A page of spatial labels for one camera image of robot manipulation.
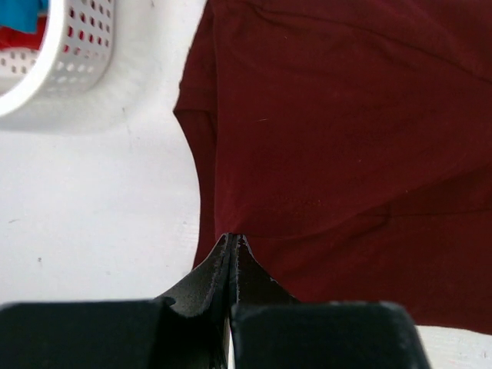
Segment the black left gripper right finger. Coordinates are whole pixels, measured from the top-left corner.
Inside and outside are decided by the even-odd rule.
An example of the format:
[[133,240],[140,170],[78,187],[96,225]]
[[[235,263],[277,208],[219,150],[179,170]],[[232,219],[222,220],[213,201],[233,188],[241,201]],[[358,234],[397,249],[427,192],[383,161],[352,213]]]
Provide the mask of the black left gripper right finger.
[[237,368],[428,368],[414,322],[389,302],[305,304],[231,237],[231,333]]

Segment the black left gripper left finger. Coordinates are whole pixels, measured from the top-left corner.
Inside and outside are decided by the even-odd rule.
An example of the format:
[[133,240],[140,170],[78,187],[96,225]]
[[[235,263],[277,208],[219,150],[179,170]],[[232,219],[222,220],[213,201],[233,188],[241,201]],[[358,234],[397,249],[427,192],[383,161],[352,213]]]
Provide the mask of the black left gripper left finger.
[[3,368],[226,368],[233,237],[156,298],[1,306]]

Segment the dark red t shirt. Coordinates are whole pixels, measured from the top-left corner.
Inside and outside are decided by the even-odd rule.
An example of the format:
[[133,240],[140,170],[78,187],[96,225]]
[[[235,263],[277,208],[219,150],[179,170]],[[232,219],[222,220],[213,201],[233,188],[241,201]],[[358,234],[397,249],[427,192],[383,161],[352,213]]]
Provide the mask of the dark red t shirt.
[[301,301],[490,333],[489,1],[209,1],[175,116],[196,263],[243,234]]

